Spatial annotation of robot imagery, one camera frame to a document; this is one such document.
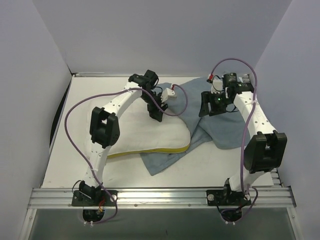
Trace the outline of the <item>white pillow with yellow edge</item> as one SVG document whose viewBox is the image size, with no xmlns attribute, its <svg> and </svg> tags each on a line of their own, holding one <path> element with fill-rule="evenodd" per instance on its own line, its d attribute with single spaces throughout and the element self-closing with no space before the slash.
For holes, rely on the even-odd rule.
<svg viewBox="0 0 320 240">
<path fill-rule="evenodd" d="M 191 144 L 191 133 L 179 117 L 163 115 L 158 122 L 150 118 L 147 105 L 140 98 L 118 121 L 120 136 L 111 147 L 109 158 L 140 153 L 182 153 Z"/>
</svg>

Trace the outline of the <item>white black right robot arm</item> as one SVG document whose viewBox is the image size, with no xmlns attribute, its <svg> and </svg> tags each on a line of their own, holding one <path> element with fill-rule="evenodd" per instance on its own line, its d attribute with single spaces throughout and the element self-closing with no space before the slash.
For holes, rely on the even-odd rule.
<svg viewBox="0 0 320 240">
<path fill-rule="evenodd" d="M 219 77 L 211 74 L 207 80 L 209 91 L 201 93 L 199 117 L 225 114 L 229 105 L 238 109 L 245 122 L 240 147 L 240 168 L 225 181 L 222 200 L 232 205 L 247 195 L 252 184 L 265 173 L 278 168 L 285 153 L 288 138 L 270 123 L 257 99 L 257 85 L 248 80 L 239 80 L 236 73 Z"/>
</svg>

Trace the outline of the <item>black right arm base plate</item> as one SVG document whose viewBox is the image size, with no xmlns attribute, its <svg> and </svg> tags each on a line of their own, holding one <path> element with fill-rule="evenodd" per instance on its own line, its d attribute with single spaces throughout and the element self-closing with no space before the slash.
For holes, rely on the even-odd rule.
<svg viewBox="0 0 320 240">
<path fill-rule="evenodd" d="M 224 190 L 212 189 L 206 191 L 206 200 L 208 206 L 235 206 L 242 207 L 250 205 L 250 197 L 246 197 L 242 192 L 226 192 Z"/>
</svg>

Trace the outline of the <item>blue-grey fabric pillowcase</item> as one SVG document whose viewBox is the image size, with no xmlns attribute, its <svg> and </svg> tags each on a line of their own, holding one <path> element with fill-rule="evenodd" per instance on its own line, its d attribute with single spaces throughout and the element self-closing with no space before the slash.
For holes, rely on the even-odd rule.
<svg viewBox="0 0 320 240">
<path fill-rule="evenodd" d="M 174 88 L 177 99 L 167 102 L 168 109 L 175 115 L 180 113 L 186 104 L 184 93 L 187 94 L 187 108 L 178 117 L 190 132 L 190 145 L 181 153 L 142 153 L 140 157 L 151 176 L 161 173 L 203 143 L 213 142 L 221 150 L 241 146 L 245 121 L 238 111 L 199 117 L 201 93 L 209 90 L 209 85 L 203 77 L 192 79 L 181 84 L 181 87 Z"/>
</svg>

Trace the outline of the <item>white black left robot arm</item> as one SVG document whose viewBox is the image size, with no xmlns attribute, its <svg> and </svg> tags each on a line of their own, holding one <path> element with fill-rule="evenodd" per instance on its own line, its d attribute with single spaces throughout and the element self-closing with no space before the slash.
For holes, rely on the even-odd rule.
<svg viewBox="0 0 320 240">
<path fill-rule="evenodd" d="M 89 134 L 91 152 L 88 170 L 79 184 L 79 193 L 90 206 L 97 205 L 105 195 L 100 184 L 111 147 L 120 137 L 119 119 L 127 108 L 138 98 L 146 102 L 149 117 L 162 122 L 163 113 L 168 108 L 162 103 L 161 95 L 153 91 L 159 81 L 151 70 L 145 74 L 133 74 L 124 87 L 124 93 L 115 96 L 103 107 L 95 107 L 91 112 Z"/>
</svg>

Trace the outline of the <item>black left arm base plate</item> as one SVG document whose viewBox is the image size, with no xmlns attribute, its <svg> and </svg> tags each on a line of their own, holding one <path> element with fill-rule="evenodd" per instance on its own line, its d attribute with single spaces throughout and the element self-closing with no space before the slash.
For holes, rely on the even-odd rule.
<svg viewBox="0 0 320 240">
<path fill-rule="evenodd" d="M 112 198 L 103 190 L 98 191 L 98 196 L 92 198 L 88 195 L 75 190 L 73 193 L 71 205 L 73 207 L 115 207 L 116 204 Z"/>
</svg>

